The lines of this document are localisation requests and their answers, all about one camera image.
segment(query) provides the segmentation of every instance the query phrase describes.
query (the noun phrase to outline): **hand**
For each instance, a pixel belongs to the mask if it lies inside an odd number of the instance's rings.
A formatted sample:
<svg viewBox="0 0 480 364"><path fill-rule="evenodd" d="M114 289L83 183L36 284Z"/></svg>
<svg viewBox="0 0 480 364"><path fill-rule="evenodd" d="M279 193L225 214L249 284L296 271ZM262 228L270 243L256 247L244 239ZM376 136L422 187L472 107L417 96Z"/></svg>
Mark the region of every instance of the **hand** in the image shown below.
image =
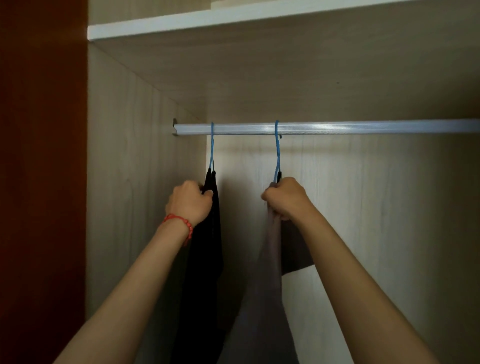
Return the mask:
<svg viewBox="0 0 480 364"><path fill-rule="evenodd" d="M267 188L262 199L276 212L292 220L299 219L302 213L316 210L305 189L292 177L281 179L278 187Z"/></svg>
<svg viewBox="0 0 480 364"><path fill-rule="evenodd" d="M193 227L205 220L212 208L213 191L200 192L197 182L185 181L173 189L165 212L186 218Z"/></svg>

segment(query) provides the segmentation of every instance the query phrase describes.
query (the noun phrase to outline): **closet ceiling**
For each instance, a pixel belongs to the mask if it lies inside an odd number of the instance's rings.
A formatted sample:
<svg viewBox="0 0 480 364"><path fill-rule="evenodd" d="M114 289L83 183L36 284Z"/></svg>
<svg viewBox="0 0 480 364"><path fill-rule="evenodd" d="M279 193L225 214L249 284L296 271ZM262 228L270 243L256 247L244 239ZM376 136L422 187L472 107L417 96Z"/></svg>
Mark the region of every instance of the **closet ceiling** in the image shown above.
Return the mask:
<svg viewBox="0 0 480 364"><path fill-rule="evenodd" d="M469 118L479 19L406 1L94 42L203 121Z"/></svg>

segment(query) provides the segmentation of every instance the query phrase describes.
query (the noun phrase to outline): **metal rod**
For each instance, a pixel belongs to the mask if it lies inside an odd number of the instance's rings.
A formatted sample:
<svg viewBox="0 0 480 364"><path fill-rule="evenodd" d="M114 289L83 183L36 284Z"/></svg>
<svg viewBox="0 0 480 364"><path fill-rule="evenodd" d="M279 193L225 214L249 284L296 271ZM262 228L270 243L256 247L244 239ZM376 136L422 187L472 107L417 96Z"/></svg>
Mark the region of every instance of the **metal rod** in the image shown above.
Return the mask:
<svg viewBox="0 0 480 364"><path fill-rule="evenodd" d="M175 124L177 135L210 135L211 124ZM281 122L278 133L304 134L439 134L480 133L480 119ZM215 124L215 135L274 135L275 123Z"/></svg>

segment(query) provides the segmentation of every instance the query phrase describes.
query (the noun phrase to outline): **wardrobe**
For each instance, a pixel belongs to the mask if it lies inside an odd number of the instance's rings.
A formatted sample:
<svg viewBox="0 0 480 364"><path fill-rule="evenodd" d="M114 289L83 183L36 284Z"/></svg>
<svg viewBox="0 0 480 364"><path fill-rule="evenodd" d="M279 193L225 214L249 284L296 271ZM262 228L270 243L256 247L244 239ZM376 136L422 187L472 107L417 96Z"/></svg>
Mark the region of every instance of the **wardrobe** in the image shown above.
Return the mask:
<svg viewBox="0 0 480 364"><path fill-rule="evenodd" d="M90 0L87 316L142 251L210 136L178 124L480 118L477 0ZM264 237L272 135L217 135L225 268L239 308ZM442 363L480 362L480 134L284 135L295 177ZM136 363L166 363L187 249ZM300 363L352 363L314 267L283 277Z"/></svg>

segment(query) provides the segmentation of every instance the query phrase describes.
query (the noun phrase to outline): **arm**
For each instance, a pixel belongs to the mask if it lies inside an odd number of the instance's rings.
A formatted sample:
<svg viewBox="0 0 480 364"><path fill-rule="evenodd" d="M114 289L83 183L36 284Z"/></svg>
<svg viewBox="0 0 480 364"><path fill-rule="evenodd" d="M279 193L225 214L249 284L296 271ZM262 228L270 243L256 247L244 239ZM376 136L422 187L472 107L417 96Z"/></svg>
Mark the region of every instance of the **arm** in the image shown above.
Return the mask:
<svg viewBox="0 0 480 364"><path fill-rule="evenodd" d="M192 181L175 187L166 207L196 226L212 206L211 191ZM179 219L162 224L129 271L68 343L55 364L133 363L148 319L177 252L189 233Z"/></svg>
<svg viewBox="0 0 480 364"><path fill-rule="evenodd" d="M262 199L300 229L356 364L438 363L295 179Z"/></svg>

